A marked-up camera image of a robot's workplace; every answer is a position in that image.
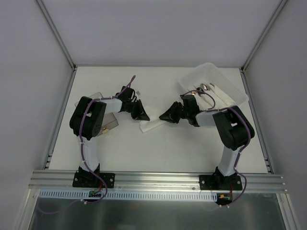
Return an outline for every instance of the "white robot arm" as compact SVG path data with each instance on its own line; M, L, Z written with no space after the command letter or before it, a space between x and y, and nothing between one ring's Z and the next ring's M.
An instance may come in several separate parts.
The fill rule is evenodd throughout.
M203 179L200 177L202 190L242 190L240 177L236 173L242 146L246 146L255 131L241 110L237 106L224 108L221 111L201 111L194 95L182 95L183 104L174 102L173 105L159 118L161 120L178 123L180 119L187 119L195 127L205 126L208 112L213 113L213 119L224 144L224 151L219 165L211 176Z
M135 91L130 87L123 86L122 91L111 99L80 99L70 120L70 127L77 136L82 156L72 186L99 186L100 182L94 175L100 173L96 136L101 130L104 115L117 112L128 112L134 120L150 120L141 101L136 98Z

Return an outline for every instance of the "white floor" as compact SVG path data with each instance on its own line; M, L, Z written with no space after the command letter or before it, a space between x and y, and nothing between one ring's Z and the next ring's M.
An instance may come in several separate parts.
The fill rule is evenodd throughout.
M58 140L49 169L77 170L80 149L69 127L75 103L82 96L101 92L115 95L133 75L132 88L141 93L144 106L165 112L182 91L178 78L191 68L169 67L78 67ZM240 90L244 91L239 69L220 69ZM247 105L243 113L254 126ZM223 151L223 144L214 127L193 127L187 120L166 124L142 133L139 122L130 114L115 114L119 126L99 137L98 158L103 171L139 172L213 172ZM258 136L244 150L238 165L243 173L267 173Z

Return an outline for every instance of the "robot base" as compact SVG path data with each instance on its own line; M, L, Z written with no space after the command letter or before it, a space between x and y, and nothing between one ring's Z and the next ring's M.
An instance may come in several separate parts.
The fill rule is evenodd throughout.
M99 175L105 181L107 188L114 188L115 174L104 173L99 170L100 167L98 165L94 173ZM72 186L75 188L98 188L100 186L100 180L90 172L79 167L73 178Z
M201 190L232 190L241 191L242 182L239 175L232 174L230 176L223 176L216 167L212 175L200 175L199 183Z

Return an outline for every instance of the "cable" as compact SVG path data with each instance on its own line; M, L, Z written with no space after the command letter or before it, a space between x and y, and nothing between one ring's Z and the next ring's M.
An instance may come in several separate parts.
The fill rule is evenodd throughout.
M87 170L88 170L91 174L93 174L95 177L97 177L97 178L101 181L101 183L105 186L105 189L106 189L105 194L104 194L103 196L101 196L101 198L99 198L98 200L93 201L93 202L85 201L84 204L96 204L96 203L100 202L103 198L105 198L106 195L107 195L107 185L106 185L105 181L104 181L100 176L98 176L96 173L94 173L93 170L91 170L91 169L88 167L88 165L87 165L87 163L86 163L86 161L85 161L85 158L84 158L82 128L83 128L83 124L84 124L84 121L85 121L85 117L86 117L86 115L87 115L87 112L88 112L88 110L90 109L90 107L91 107L91 105L93 104L93 102L95 102L95 101L100 101L100 100L107 100L107 99L114 99L114 98L117 98L117 97L118 97L119 95L121 95L128 87L131 86L131 83L134 81L135 77L136 77L136 76L134 75L134 76L131 78L131 80L130 80L130 82L128 83L128 85L126 85L125 88L124 88L122 91L120 91L117 95L115 95L115 96L113 96L113 97L104 97L104 98L101 98L101 99L96 99L96 98L95 98L95 99L92 99L92 100L89 102L89 104L88 104L88 106L87 106L87 108L86 108L86 110L85 110L85 112L84 112L84 114L83 114L83 117L82 117L82 120L81 120L81 124L80 124L80 129L79 129L79 137L80 137L80 141L81 141L81 159L82 159L82 161L84 162L84 165L86 166ZM72 206L73 204L77 203L78 201L83 201L83 199L74 200L74 201L72 201L70 204L68 204L65 208L63 208L63 209L61 209L61 210L59 210L59 211L45 212L45 211L43 211L43 210L39 207L39 199L38 199L38 200L37 200L37 204L36 204L36 208L37 208L38 211L40 211L40 212L43 213L43 214L52 215L52 214L57 214L57 213L60 213L60 212L62 212L62 211L64 211L64 210L68 209L70 206Z
M239 159L240 159L240 156L241 156L242 151L243 151L243 150L249 145L249 143L250 143L251 134L250 134L250 130L249 130L247 124L245 123L244 119L240 116L240 114L239 114L236 110L234 110L234 109L231 108L231 107L227 107L227 108L223 108L223 109L211 109L211 110L207 110L206 112L220 112L220 111L223 111L223 110L230 110L230 111L232 111L232 112L238 117L238 119L239 119L240 122L243 124L243 126L245 127L245 129L246 129L246 131L247 131L247 133L248 133L248 141L247 141L247 143L246 143L244 146L242 146L242 147L240 148L240 150L238 151L238 155L237 155L237 157L236 157L236 161L235 161L235 164L234 164L234 170L235 170L235 172L236 172L238 175L240 175L240 176L242 176L242 177L244 178L244 187L243 187L243 190L242 190L242 192L240 193L240 195L239 195L236 199L234 199L234 200L231 202L231 204L233 204L233 203L236 202L240 197L242 197L242 195L244 194L244 192L245 192L245 190L246 190L246 187L247 187L248 180L247 180L247 178L246 178L246 176L245 176L244 174L238 172L238 170L237 170L237 165L238 165L238 162L239 162Z
M188 93L191 93L191 92L197 92L199 94L206 94L206 95L208 95L212 99L213 106L211 108L207 109L207 110L212 110L215 107L215 99L210 94L208 94L206 92L203 92L203 91L200 91L200 90L190 90L190 91L186 92L185 94L183 94L183 96L187 95Z
M96 188L96 189L93 191L93 193L94 193L94 194L97 194L97 193L99 193L99 192L101 191L101 189L102 189L102 183L100 182L99 187Z

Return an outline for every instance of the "gray wall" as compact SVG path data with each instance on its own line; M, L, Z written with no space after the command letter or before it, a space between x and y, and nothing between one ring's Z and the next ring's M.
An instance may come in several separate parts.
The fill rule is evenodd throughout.
M13 228L70 76L33 0L0 3L0 229Z
M307 228L307 1L290 0L247 69L276 173Z
M280 0L44 0L76 64L241 67Z

